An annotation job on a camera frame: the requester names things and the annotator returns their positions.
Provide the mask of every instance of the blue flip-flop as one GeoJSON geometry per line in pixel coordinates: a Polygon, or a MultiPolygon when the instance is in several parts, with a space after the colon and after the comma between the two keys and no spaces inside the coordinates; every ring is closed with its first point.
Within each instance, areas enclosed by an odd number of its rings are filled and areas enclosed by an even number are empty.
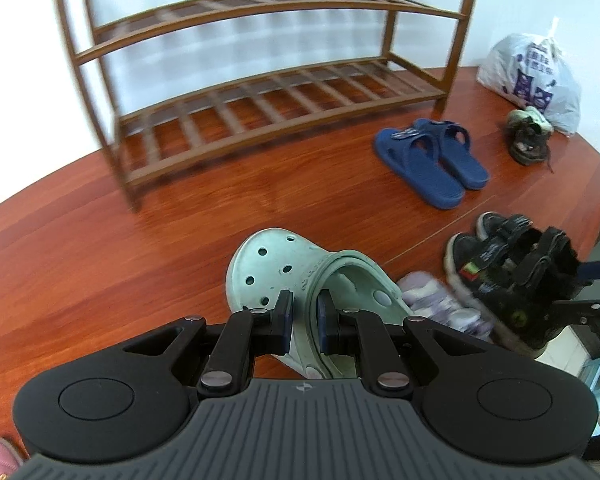
{"type": "Polygon", "coordinates": [[[417,119],[411,125],[415,130],[436,137],[440,145],[440,163],[467,189],[482,189],[489,181],[489,173],[471,154],[469,132],[453,121],[417,119]],[[464,142],[456,135],[461,134],[464,142]]]}
{"type": "Polygon", "coordinates": [[[440,149],[433,135],[414,128],[385,128],[376,135],[374,147],[378,157],[432,206],[451,209],[462,200],[460,183],[438,165],[440,149]]]}

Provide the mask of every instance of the plastic bag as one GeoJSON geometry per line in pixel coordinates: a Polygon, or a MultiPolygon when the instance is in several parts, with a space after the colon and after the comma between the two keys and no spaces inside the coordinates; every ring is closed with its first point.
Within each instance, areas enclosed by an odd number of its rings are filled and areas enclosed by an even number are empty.
{"type": "Polygon", "coordinates": [[[478,69],[478,82],[524,108],[535,106],[554,128],[572,136],[580,123],[580,85],[554,40],[510,34],[490,51],[478,69]]]}

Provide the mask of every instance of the black shoe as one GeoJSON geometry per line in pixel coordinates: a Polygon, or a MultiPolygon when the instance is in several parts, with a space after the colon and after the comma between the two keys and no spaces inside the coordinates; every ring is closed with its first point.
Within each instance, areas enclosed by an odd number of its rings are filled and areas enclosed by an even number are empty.
{"type": "Polygon", "coordinates": [[[540,125],[531,117],[515,123],[509,133],[511,134],[509,154],[516,161],[524,166],[547,161],[549,169],[554,172],[554,168],[551,167],[551,150],[547,145],[551,134],[542,132],[540,125]]]}
{"type": "Polygon", "coordinates": [[[535,253],[536,258],[549,259],[543,287],[547,301],[572,300],[590,282],[579,280],[577,276],[580,261],[571,241],[564,231],[549,227],[543,233],[533,227],[526,216],[516,214],[506,218],[494,212],[481,214],[475,223],[475,232],[480,240],[498,237],[509,248],[510,270],[535,253]]]}
{"type": "Polygon", "coordinates": [[[446,246],[447,281],[463,304],[493,319],[497,343],[536,358],[557,335],[544,320],[550,303],[537,293],[546,266],[538,262],[525,276],[518,268],[507,270],[508,259],[508,247],[497,237],[457,234],[446,246]]]}

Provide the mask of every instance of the reddish-brown wood floor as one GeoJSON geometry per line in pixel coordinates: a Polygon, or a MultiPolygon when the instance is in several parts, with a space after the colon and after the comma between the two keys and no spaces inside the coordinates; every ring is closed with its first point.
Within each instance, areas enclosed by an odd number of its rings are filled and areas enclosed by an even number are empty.
{"type": "MultiPolygon", "coordinates": [[[[581,137],[551,141],[555,174],[507,154],[512,106],[462,69],[446,118],[464,124],[491,173],[452,211],[422,202],[374,155],[372,138],[430,107],[336,124],[165,178],[130,213],[104,160],[88,155],[0,205],[0,435],[16,436],[11,403],[33,375],[193,312],[228,316],[224,274],[253,232],[280,226],[328,250],[368,254],[393,279],[442,275],[454,233],[486,210],[560,226],[586,256],[600,228],[600,155],[581,137]]],[[[294,374],[261,358],[261,376],[294,374]]]]}

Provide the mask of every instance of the white wall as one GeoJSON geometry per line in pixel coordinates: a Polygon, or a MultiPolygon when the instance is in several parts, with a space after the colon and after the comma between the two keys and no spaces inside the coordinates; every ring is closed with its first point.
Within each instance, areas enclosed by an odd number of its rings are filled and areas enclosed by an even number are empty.
{"type": "MultiPolygon", "coordinates": [[[[177,0],[94,0],[99,23],[177,0]]],[[[460,0],[421,0],[457,10],[460,0]]],[[[75,8],[80,2],[71,0],[75,8]]],[[[84,17],[77,39],[90,42],[84,17]]],[[[556,38],[583,86],[581,133],[600,151],[600,0],[477,0],[462,64],[476,65],[509,32],[542,34],[560,17],[556,38]]],[[[122,111],[216,82],[297,64],[379,52],[379,11],[284,12],[211,23],[154,38],[107,56],[122,111]]],[[[453,22],[400,17],[396,51],[422,66],[445,63],[453,22]]],[[[95,72],[99,112],[110,110],[95,72]]],[[[96,149],[74,89],[52,0],[0,0],[0,202],[96,149]],[[13,22],[14,28],[4,27],[13,22]],[[16,161],[6,163],[5,153],[16,161]]]]}

